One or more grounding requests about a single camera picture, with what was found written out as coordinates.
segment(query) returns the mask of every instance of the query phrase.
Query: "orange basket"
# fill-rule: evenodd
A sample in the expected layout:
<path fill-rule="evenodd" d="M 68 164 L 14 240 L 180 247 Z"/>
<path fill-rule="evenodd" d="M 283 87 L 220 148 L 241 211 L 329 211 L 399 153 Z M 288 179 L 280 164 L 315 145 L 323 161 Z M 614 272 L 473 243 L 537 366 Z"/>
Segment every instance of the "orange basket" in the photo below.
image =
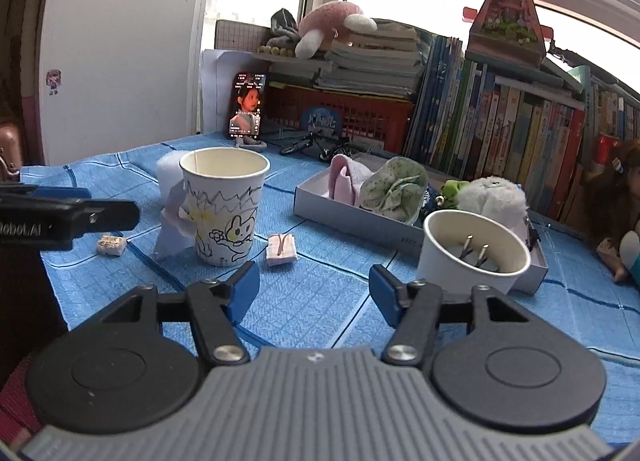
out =
<path fill-rule="evenodd" d="M 268 86 L 265 117 L 281 126 L 300 128 L 311 107 L 330 108 L 342 120 L 342 136 L 363 136 L 383 142 L 385 151 L 401 154 L 414 105 L 402 100 L 360 96 L 298 86 Z"/>

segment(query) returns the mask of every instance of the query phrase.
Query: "smartphone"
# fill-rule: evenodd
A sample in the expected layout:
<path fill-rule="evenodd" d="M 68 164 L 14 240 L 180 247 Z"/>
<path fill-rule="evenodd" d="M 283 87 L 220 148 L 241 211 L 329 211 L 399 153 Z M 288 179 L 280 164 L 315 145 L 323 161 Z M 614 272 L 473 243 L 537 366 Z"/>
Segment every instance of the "smartphone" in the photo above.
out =
<path fill-rule="evenodd" d="M 266 75 L 238 73 L 231 91 L 229 136 L 258 136 Z"/>

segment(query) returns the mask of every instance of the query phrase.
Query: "white cardboard box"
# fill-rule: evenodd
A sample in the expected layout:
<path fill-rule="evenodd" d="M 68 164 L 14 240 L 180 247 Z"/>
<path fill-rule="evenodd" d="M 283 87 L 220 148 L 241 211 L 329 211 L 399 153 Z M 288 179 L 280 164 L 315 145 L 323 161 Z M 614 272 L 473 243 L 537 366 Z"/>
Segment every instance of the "white cardboard box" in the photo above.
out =
<path fill-rule="evenodd" d="M 369 154 L 359 154 L 353 156 L 353 159 L 373 171 L 378 170 L 386 162 L 384 158 Z M 448 176 L 429 170 L 429 183 L 436 189 L 440 189 L 449 179 Z M 424 238 L 421 228 L 329 199 L 328 168 L 296 187 L 293 213 L 346 234 L 402 251 L 416 258 L 420 257 Z M 524 222 L 522 227 L 514 229 L 514 232 L 520 239 L 526 241 L 527 229 Z M 534 294 L 545 278 L 547 269 L 545 255 L 540 244 L 536 243 L 531 251 L 531 266 L 516 281 L 513 289 Z"/>

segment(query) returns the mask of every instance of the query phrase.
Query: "black circular disc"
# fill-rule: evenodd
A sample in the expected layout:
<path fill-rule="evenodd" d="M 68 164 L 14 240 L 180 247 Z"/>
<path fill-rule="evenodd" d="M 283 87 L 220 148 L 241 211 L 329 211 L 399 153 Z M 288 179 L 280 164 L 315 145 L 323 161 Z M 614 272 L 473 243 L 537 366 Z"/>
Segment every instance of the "black circular disc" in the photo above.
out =
<path fill-rule="evenodd" d="M 557 330 L 507 326 L 476 329 L 437 354 L 431 380 L 444 400 L 477 423 L 509 432 L 590 423 L 606 384 L 598 358 Z"/>
<path fill-rule="evenodd" d="M 190 352 L 129 323 L 68 333 L 34 359 L 26 377 L 43 423 L 90 434 L 156 423 L 189 401 L 199 383 Z"/>

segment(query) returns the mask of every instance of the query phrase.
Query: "zigzag line drawing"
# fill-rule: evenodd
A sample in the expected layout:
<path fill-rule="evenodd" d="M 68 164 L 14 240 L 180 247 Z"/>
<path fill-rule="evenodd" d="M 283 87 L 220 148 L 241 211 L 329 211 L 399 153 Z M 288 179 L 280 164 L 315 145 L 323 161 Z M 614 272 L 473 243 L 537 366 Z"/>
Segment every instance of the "zigzag line drawing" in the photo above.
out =
<path fill-rule="evenodd" d="M 232 213 L 236 210 L 243 210 L 247 205 L 258 206 L 260 196 L 256 196 L 256 194 L 261 193 L 262 185 L 258 188 L 249 187 L 240 196 L 235 194 L 229 199 L 225 198 L 220 191 L 209 198 L 206 192 L 194 191 L 190 181 L 187 180 L 187 194 L 195 198 L 198 209 L 206 210 L 209 206 L 213 206 L 213 213 L 216 215 L 222 212 L 222 210 Z"/>

